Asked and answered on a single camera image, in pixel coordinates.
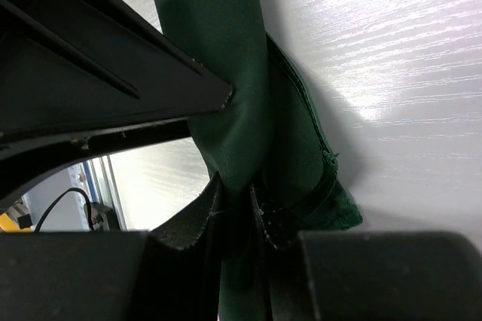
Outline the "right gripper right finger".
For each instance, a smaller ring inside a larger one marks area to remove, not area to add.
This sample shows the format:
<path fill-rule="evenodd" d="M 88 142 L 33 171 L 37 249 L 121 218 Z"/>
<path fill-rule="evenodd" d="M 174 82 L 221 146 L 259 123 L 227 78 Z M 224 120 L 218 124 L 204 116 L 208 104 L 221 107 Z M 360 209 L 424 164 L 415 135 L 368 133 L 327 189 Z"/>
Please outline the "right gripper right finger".
<path fill-rule="evenodd" d="M 249 189 L 265 320 L 479 320 L 481 256 L 446 231 L 313 231 Z"/>

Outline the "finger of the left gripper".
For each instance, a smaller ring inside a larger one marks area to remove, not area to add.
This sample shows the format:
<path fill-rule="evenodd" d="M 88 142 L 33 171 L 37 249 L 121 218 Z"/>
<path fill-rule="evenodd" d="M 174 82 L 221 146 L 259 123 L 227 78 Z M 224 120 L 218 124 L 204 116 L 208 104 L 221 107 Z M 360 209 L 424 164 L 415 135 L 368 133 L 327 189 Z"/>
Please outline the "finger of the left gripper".
<path fill-rule="evenodd" d="M 186 137 L 232 94 L 122 0 L 1 0 L 1 205 L 73 164 Z"/>

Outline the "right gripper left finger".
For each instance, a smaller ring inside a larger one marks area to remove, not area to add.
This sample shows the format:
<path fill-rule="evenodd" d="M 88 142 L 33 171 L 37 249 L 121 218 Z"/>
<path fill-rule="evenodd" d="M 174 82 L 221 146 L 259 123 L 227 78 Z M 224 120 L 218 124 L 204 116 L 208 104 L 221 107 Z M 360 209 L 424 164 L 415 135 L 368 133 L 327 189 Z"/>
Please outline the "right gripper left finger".
<path fill-rule="evenodd" d="M 1 236 L 3 320 L 214 320 L 223 187 L 153 231 Z"/>

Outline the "dark green cloth napkin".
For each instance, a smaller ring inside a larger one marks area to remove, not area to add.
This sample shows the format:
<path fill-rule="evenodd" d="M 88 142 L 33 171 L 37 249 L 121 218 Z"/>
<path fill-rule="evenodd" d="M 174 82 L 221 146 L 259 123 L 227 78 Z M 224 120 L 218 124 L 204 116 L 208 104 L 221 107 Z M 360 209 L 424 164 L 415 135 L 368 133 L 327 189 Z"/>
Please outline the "dark green cloth napkin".
<path fill-rule="evenodd" d="M 362 215 L 340 184 L 310 92 L 267 34 L 260 0 L 154 0 L 163 34 L 234 87 L 227 108 L 188 122 L 211 176 L 227 193 L 222 320 L 262 320 L 247 244 L 248 188 L 259 177 L 276 205 L 315 230 L 346 230 Z"/>

